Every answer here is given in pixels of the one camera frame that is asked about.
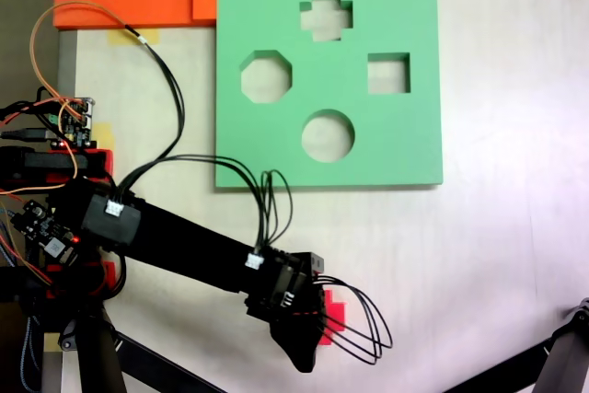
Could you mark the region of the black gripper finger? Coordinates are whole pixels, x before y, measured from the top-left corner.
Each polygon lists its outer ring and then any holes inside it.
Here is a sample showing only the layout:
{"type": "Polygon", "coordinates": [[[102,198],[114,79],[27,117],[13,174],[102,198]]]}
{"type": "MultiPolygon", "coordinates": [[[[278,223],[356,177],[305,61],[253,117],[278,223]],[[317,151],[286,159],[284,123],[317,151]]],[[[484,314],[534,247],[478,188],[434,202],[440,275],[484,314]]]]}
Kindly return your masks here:
{"type": "Polygon", "coordinates": [[[313,252],[296,255],[302,261],[299,276],[302,278],[296,293],[296,311],[305,315],[325,315],[326,291],[318,282],[324,271],[324,261],[313,252]]]}
{"type": "Polygon", "coordinates": [[[318,317],[287,317],[271,323],[271,337],[301,373],[314,370],[322,324],[318,317]]]}

